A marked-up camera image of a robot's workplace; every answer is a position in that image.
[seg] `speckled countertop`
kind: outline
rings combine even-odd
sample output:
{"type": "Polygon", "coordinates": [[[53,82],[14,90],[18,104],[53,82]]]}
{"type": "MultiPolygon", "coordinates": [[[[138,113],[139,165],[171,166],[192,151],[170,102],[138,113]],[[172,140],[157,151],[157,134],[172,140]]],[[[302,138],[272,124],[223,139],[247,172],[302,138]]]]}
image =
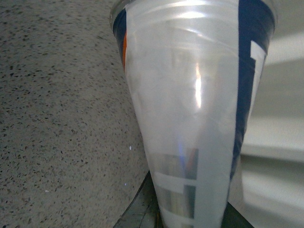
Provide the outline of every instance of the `speckled countertop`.
{"type": "Polygon", "coordinates": [[[112,4],[0,1],[1,228],[111,228],[147,173],[112,4]]]}

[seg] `orange stripe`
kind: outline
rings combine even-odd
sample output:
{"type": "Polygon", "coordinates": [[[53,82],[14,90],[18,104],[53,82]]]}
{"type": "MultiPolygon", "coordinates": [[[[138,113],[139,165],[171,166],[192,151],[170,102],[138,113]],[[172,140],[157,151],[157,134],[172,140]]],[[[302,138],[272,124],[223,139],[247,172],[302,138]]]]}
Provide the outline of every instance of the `orange stripe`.
{"type": "Polygon", "coordinates": [[[127,49],[127,32],[125,32],[124,39],[123,39],[123,67],[125,67],[125,51],[127,49]]]}

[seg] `cup rim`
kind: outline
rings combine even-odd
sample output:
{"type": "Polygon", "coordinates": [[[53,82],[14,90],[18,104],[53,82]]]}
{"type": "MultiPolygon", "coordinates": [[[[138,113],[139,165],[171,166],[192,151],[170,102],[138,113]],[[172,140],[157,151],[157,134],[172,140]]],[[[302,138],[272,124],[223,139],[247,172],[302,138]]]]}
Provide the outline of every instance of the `cup rim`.
{"type": "MultiPolygon", "coordinates": [[[[111,11],[110,11],[110,26],[113,29],[113,24],[114,21],[117,17],[117,15],[125,8],[127,4],[130,2],[133,2],[136,0],[117,0],[115,4],[112,6],[111,11]]],[[[274,20],[275,20],[275,27],[278,24],[279,16],[278,16],[278,10],[279,10],[279,3],[277,0],[261,0],[264,2],[272,11],[274,20]]]]}

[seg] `white wall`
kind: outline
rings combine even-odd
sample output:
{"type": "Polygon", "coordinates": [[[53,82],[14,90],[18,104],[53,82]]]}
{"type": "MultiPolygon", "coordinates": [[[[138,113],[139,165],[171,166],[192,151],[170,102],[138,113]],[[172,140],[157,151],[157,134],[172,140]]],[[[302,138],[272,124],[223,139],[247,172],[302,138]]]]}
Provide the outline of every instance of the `white wall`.
{"type": "Polygon", "coordinates": [[[304,228],[304,0],[279,0],[242,148],[244,216],[255,228],[304,228]]]}

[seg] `plastic cup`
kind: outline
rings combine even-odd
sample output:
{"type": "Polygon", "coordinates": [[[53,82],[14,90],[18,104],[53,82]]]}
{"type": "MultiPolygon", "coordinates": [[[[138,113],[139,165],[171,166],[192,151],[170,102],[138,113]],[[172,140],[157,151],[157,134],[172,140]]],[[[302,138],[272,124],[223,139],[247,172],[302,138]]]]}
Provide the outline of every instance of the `plastic cup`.
{"type": "Polygon", "coordinates": [[[112,9],[165,227],[220,227],[275,24],[270,0],[112,9]]]}

